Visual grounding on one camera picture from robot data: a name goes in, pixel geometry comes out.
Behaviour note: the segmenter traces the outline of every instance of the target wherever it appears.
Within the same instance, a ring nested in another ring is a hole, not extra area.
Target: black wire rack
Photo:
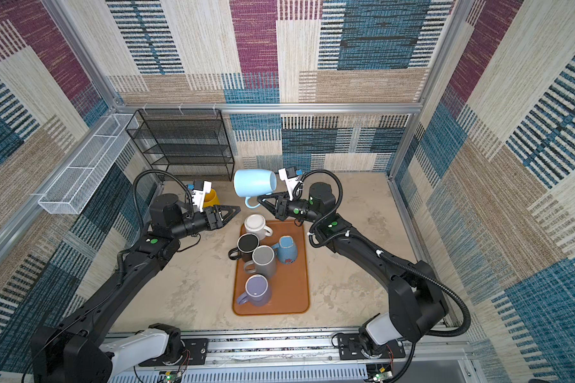
[[[232,180],[234,155],[221,111],[139,109],[132,118],[139,128],[126,131],[153,168],[182,181]]]

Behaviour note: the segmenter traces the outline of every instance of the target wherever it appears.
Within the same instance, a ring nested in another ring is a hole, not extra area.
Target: yellow mug
[[[215,189],[211,189],[211,191],[205,195],[205,202],[202,203],[202,207],[206,208],[213,205],[219,205],[219,198],[217,198]]]

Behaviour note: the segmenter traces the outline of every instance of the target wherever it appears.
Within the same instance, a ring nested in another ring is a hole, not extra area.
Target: black mug
[[[260,240],[253,233],[246,233],[238,237],[237,247],[228,252],[228,258],[232,260],[243,259],[245,262],[251,261],[253,250],[260,246]]]

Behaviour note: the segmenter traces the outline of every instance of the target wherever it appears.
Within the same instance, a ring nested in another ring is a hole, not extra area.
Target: orange tray
[[[272,314],[302,314],[309,310],[309,277],[307,273],[307,251],[305,250],[305,230],[293,221],[267,221],[266,225],[273,229],[273,235],[266,237],[260,244],[272,246],[283,235],[289,235],[298,247],[298,258],[284,265],[277,260],[277,272],[270,278],[272,296],[262,307],[251,303],[237,304],[237,298],[245,292],[245,282],[251,276],[244,271],[245,263],[237,261],[237,277],[234,280],[234,296],[232,310],[236,315],[272,315]],[[241,226],[241,235],[245,234],[245,225]]]

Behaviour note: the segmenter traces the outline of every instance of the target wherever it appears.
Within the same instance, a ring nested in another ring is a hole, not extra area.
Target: white mesh basket
[[[112,114],[53,181],[38,201],[49,214],[81,214],[130,140],[125,127],[138,128],[132,115]]]

